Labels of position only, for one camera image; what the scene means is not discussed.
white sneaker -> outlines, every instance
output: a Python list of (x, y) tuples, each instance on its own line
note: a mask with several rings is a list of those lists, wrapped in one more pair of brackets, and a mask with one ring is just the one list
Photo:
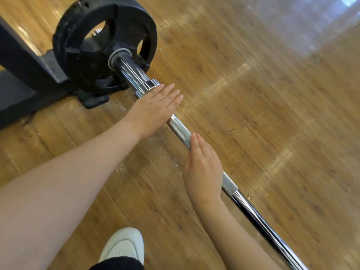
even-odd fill
[(116, 231), (105, 244), (99, 262), (122, 256), (135, 258), (144, 265), (144, 241), (136, 228), (126, 227)]

black rubber foot pad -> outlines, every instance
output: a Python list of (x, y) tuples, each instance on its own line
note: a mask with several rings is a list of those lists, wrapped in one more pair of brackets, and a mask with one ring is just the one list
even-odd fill
[(82, 90), (74, 91), (74, 95), (80, 100), (81, 104), (87, 109), (95, 108), (109, 101), (109, 95), (94, 95)]

person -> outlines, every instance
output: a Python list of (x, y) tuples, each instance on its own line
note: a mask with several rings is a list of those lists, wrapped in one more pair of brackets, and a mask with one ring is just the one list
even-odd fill
[[(1, 269), (50, 265), (116, 166), (175, 112), (183, 96), (173, 88), (155, 87), (109, 130), (0, 188)], [(185, 188), (226, 268), (278, 269), (220, 199), (222, 174), (213, 148), (192, 134)], [(91, 269), (143, 269), (143, 263), (141, 233), (127, 227), (110, 238)]]

gym equipment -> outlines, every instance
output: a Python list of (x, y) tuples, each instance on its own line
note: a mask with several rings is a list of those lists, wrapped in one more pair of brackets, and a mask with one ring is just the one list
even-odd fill
[[(7, 69), (0, 72), (0, 128), (70, 93), (93, 108), (111, 92), (130, 88), (140, 98), (160, 84), (146, 75), (157, 46), (156, 25), (135, 0), (77, 0), (52, 43), (53, 50), (38, 57), (0, 17), (0, 64)], [(190, 149), (191, 134), (182, 122), (172, 115), (167, 124)], [(223, 191), (291, 269), (307, 270), (225, 172)]]

wooden floor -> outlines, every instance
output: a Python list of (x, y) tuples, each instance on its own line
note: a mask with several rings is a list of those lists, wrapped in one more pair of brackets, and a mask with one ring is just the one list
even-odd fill
[[(0, 14), (42, 54), (73, 1), (0, 0)], [(176, 115), (309, 269), (360, 269), (359, 0), (138, 1), (158, 27), (148, 74), (185, 96)], [(70, 96), (2, 129), (1, 184), (105, 131), (133, 102), (118, 92), (87, 110)], [(141, 142), (50, 269), (88, 269), (127, 226), (143, 234), (146, 269), (223, 269), (184, 190), (186, 156), (167, 126)]]

